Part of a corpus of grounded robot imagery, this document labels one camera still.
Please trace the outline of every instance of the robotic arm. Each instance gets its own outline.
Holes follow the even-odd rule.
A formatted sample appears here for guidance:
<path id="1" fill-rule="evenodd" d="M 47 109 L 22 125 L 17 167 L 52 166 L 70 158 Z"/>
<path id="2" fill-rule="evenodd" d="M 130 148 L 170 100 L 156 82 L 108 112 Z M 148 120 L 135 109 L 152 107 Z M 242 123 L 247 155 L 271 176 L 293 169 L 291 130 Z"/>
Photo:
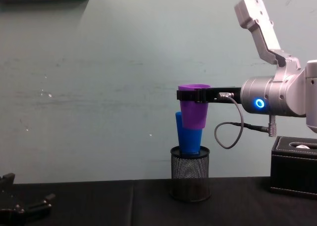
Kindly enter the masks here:
<path id="1" fill-rule="evenodd" d="M 280 48 L 262 0 L 241 0 L 235 12 L 240 26 L 251 32 L 260 58 L 276 65 L 275 75 L 252 77 L 241 88 L 177 91 L 177 99 L 196 103 L 235 102 L 249 113 L 267 114 L 268 128 L 257 126 L 255 130 L 268 132 L 271 137 L 276 135 L 276 115 L 306 117 L 307 126 L 317 133 L 317 60 L 309 61 L 304 69 L 296 57 Z M 241 123 L 231 124 L 241 126 L 240 133 L 243 126 L 252 129 L 252 125 L 243 123 L 242 115 Z"/>

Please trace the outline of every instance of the purple cup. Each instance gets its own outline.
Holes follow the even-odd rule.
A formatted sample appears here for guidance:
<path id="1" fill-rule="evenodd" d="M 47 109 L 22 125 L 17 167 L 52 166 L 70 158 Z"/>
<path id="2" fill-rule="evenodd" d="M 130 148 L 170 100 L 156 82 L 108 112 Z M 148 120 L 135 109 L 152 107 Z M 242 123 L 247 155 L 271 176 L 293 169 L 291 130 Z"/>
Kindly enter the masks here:
<path id="1" fill-rule="evenodd" d="M 210 85 L 190 84 L 178 86 L 180 91 L 194 91 L 195 89 L 209 88 Z M 208 103 L 194 101 L 180 101 L 183 127 L 187 129 L 203 129 L 206 125 Z"/>

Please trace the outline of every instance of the black box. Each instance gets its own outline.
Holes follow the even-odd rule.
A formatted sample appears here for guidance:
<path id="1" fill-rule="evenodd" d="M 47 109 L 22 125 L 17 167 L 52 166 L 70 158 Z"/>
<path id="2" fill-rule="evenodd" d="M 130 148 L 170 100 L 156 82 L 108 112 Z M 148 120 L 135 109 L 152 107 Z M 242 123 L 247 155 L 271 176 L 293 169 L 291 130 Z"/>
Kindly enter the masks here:
<path id="1" fill-rule="evenodd" d="M 310 149 L 296 148 L 299 145 Z M 270 181 L 273 192 L 317 198 L 317 139 L 278 136 Z"/>

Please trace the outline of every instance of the plastic cup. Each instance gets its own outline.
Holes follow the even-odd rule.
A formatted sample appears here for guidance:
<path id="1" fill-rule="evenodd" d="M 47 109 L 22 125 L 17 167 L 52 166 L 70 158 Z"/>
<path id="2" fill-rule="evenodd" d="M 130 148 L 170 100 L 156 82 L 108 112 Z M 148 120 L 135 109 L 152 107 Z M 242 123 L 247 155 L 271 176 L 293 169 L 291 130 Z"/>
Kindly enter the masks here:
<path id="1" fill-rule="evenodd" d="M 180 91 L 194 91 L 195 89 L 209 88 L 210 85 L 190 84 L 178 86 Z M 194 101 L 180 101 L 183 127 L 187 129 L 203 129 L 206 126 L 208 103 Z"/>
<path id="2" fill-rule="evenodd" d="M 198 154 L 200 151 L 203 130 L 183 128 L 182 113 L 177 112 L 175 115 L 180 152 L 182 154 Z"/>

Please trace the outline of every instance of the blue cup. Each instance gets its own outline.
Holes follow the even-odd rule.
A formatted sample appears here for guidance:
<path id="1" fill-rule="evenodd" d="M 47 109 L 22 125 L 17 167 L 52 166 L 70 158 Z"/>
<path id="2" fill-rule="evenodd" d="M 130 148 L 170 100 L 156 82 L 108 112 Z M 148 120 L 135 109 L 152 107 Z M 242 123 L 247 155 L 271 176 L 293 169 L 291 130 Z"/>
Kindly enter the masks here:
<path id="1" fill-rule="evenodd" d="M 177 112 L 175 115 L 180 152 L 182 154 L 199 154 L 203 130 L 183 128 L 182 113 Z"/>

